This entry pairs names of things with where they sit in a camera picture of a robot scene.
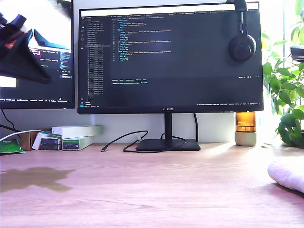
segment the box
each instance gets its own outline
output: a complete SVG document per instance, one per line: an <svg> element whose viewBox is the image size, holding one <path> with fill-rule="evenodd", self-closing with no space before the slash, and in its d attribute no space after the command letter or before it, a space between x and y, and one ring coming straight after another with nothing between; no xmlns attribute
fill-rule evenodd
<svg viewBox="0 0 304 228"><path fill-rule="evenodd" d="M45 137L52 136L52 131L48 132L39 132L35 138L35 141L32 145L32 149L34 150L40 150L40 145L41 145L41 139Z"/></svg>
<svg viewBox="0 0 304 228"><path fill-rule="evenodd" d="M95 136L104 133L103 126L70 126L70 127L53 127L53 137L59 139L78 138L85 136Z"/></svg>
<svg viewBox="0 0 304 228"><path fill-rule="evenodd" d="M42 131L51 131L51 128L44 128L40 129ZM38 132L28 132L28 133L23 133L20 134L21 139L20 139L20 146L23 151L31 151L32 146L34 144L35 138L37 136Z"/></svg>
<svg viewBox="0 0 304 228"><path fill-rule="evenodd" d="M62 140L54 137L45 137L41 140L41 144L60 145L62 144Z"/></svg>
<svg viewBox="0 0 304 228"><path fill-rule="evenodd" d="M62 148L62 144L42 144L41 149L42 150L51 150L51 151L59 151Z"/></svg>
<svg viewBox="0 0 304 228"><path fill-rule="evenodd" d="M80 137L62 140L62 150L79 151L94 143L94 137Z"/></svg>

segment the taskbar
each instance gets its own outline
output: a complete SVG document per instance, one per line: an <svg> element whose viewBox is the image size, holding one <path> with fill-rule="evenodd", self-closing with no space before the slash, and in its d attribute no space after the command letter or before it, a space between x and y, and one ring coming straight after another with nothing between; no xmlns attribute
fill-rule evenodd
<svg viewBox="0 0 304 228"><path fill-rule="evenodd" d="M63 103L71 103L70 100L35 100L35 99L0 99L0 102L63 102Z"/></svg>

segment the monitor stand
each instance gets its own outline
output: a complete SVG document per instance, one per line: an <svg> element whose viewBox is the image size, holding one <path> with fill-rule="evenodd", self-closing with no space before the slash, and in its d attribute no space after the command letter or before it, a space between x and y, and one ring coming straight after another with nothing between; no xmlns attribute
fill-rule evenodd
<svg viewBox="0 0 304 228"><path fill-rule="evenodd" d="M136 147L138 151L162 151L170 148L173 151L199 151L200 146L194 139L172 138L172 113L165 113L165 139L145 139Z"/></svg>

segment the lamp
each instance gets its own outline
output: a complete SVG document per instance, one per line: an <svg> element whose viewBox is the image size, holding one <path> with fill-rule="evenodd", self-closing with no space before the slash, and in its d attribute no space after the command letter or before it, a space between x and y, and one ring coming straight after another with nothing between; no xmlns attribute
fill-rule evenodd
<svg viewBox="0 0 304 228"><path fill-rule="evenodd" d="M257 143L256 113L236 113L235 142L239 146L255 146Z"/></svg>

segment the computer monitor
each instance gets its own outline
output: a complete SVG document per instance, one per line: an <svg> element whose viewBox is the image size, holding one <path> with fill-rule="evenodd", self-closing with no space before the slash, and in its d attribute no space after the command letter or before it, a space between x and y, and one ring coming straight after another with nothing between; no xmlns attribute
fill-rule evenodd
<svg viewBox="0 0 304 228"><path fill-rule="evenodd" d="M233 3L80 9L78 113L169 113L170 122L263 110L259 3L247 8L248 61L228 51L240 29Z"/></svg>
<svg viewBox="0 0 304 228"><path fill-rule="evenodd" d="M28 47L50 82L7 76L0 68L0 108L74 109L75 78L71 0L0 0L7 23L19 14L32 31Z"/></svg>

